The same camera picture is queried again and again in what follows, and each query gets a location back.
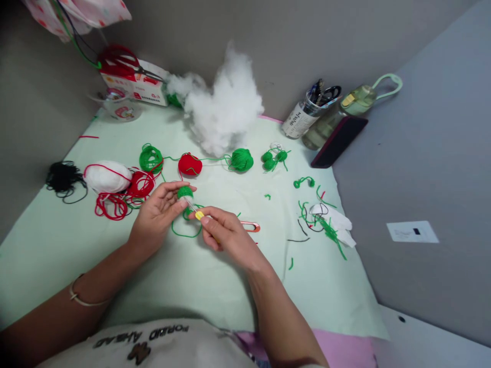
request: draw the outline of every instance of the box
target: box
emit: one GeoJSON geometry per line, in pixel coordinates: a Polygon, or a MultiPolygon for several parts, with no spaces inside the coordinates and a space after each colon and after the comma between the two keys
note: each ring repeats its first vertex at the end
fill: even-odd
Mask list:
{"type": "MultiPolygon", "coordinates": [[[[169,72],[156,65],[150,64],[149,62],[140,59],[138,59],[138,62],[143,69],[157,74],[164,80],[169,75],[169,72]]],[[[144,74],[133,74],[121,77],[101,72],[101,76],[109,88],[125,86],[129,91],[132,91],[136,100],[150,102],[161,106],[168,105],[165,83],[151,79],[144,74]]]]}

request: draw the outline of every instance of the pink fabric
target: pink fabric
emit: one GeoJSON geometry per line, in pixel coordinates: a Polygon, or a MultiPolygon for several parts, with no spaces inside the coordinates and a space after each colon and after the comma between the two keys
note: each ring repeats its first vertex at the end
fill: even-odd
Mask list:
{"type": "Polygon", "coordinates": [[[274,121],[275,123],[278,123],[278,124],[283,124],[283,122],[281,120],[273,119],[273,118],[267,117],[266,115],[259,115],[259,117],[262,119],[274,121]]]}
{"type": "MultiPolygon", "coordinates": [[[[253,332],[237,334],[249,352],[261,360],[267,360],[259,335],[253,332]]],[[[370,337],[341,335],[314,330],[314,335],[331,368],[376,368],[370,337]]]]}
{"type": "MultiPolygon", "coordinates": [[[[69,41],[65,28],[58,19],[58,13],[51,0],[22,0],[33,18],[62,41],[69,41]]],[[[121,0],[60,0],[61,6],[70,15],[72,23],[80,34],[92,28],[102,28],[122,20],[131,20],[126,5],[121,0]]],[[[70,23],[63,14],[68,30],[70,23]]]]}

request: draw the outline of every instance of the green yarn ball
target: green yarn ball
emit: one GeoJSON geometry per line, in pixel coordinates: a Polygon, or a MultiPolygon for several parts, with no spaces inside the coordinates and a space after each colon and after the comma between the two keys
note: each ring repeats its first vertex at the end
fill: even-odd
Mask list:
{"type": "Polygon", "coordinates": [[[162,171],[163,166],[162,153],[150,143],[144,145],[142,153],[140,153],[140,167],[142,170],[157,175],[162,171]]]}
{"type": "Polygon", "coordinates": [[[262,157],[261,160],[265,163],[268,162],[270,159],[273,159],[273,154],[271,152],[266,152],[262,157]]]}
{"type": "Polygon", "coordinates": [[[254,159],[248,149],[238,148],[232,153],[230,166],[235,170],[244,172],[252,167],[254,159]]]}
{"type": "Polygon", "coordinates": [[[264,169],[266,171],[272,170],[275,167],[276,163],[273,159],[270,159],[264,163],[264,169]]]}
{"type": "Polygon", "coordinates": [[[286,160],[286,158],[288,157],[288,154],[286,151],[280,151],[277,155],[276,155],[276,159],[280,162],[283,162],[286,160]]]}
{"type": "Polygon", "coordinates": [[[177,191],[177,197],[181,198],[184,196],[193,197],[193,191],[190,187],[180,187],[177,191]]]}

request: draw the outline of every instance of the red yarn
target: red yarn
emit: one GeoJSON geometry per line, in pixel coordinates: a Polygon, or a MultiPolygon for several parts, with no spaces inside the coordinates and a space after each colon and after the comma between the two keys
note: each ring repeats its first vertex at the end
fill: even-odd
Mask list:
{"type": "Polygon", "coordinates": [[[177,167],[184,175],[196,176],[201,172],[203,163],[198,161],[198,158],[191,153],[185,153],[179,160],[177,167]]]}
{"type": "Polygon", "coordinates": [[[155,181],[153,175],[143,171],[136,171],[131,178],[131,184],[126,189],[126,195],[136,198],[145,198],[150,194],[155,181]]]}
{"type": "Polygon", "coordinates": [[[97,216],[105,216],[109,220],[120,221],[126,217],[128,213],[128,205],[120,198],[121,194],[114,193],[100,193],[96,200],[96,208],[94,212],[97,216]],[[114,204],[114,215],[107,212],[104,202],[108,200],[114,204]]]}
{"type": "Polygon", "coordinates": [[[109,167],[106,167],[106,166],[104,166],[104,165],[100,165],[100,164],[90,164],[90,165],[88,165],[88,166],[85,168],[85,170],[83,171],[83,177],[85,177],[85,174],[87,173],[87,169],[88,169],[90,166],[100,166],[100,167],[103,167],[103,168],[105,168],[105,169],[107,169],[107,170],[109,170],[109,171],[114,172],[115,174],[118,174],[118,175],[119,175],[119,176],[121,176],[122,178],[125,178],[125,179],[126,179],[126,180],[128,180],[129,182],[131,182],[131,180],[130,180],[130,179],[128,179],[126,176],[121,175],[119,172],[116,172],[116,171],[114,171],[114,170],[110,169],[109,167]]]}

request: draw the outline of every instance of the light green cloth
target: light green cloth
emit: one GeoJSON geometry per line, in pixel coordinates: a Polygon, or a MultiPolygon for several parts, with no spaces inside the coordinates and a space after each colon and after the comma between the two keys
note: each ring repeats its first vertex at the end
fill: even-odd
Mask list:
{"type": "MultiPolygon", "coordinates": [[[[99,139],[80,139],[67,160],[81,170],[101,159],[138,166],[143,144],[150,142],[164,156],[179,157],[191,152],[207,157],[183,123],[180,110],[142,105],[143,115],[130,123],[102,116],[85,132],[99,139]]],[[[323,233],[304,226],[305,239],[297,223],[297,202],[316,202],[316,190],[304,183],[295,189],[293,181],[312,176],[324,199],[341,209],[337,184],[331,169],[312,169],[299,140],[292,141],[280,125],[258,119],[247,146],[254,166],[246,173],[229,172],[225,161],[203,161],[201,174],[191,179],[198,187],[196,203],[214,205],[240,215],[243,221],[261,225],[251,233],[273,265],[285,287],[313,328],[358,335],[387,337],[378,304],[355,249],[345,247],[348,261],[323,233]],[[264,173],[261,156],[271,142],[280,142],[288,154],[286,164],[264,173]],[[271,195],[271,200],[264,197],[271,195]],[[288,269],[291,257],[295,265],[288,269]]],[[[163,174],[168,181],[180,180],[177,162],[165,160],[163,174]]],[[[78,188],[75,196],[82,195],[78,188]]],[[[137,212],[122,221],[94,214],[96,195],[67,205],[43,188],[17,221],[0,247],[0,320],[4,328],[89,270],[129,235],[137,212]]],[[[179,218],[175,229],[193,235],[197,222],[179,218]]],[[[243,275],[230,264],[225,253],[208,249],[201,238],[183,238],[169,232],[165,246],[149,260],[115,299],[106,326],[136,323],[158,318],[200,316],[228,329],[255,329],[254,306],[243,275]]]]}

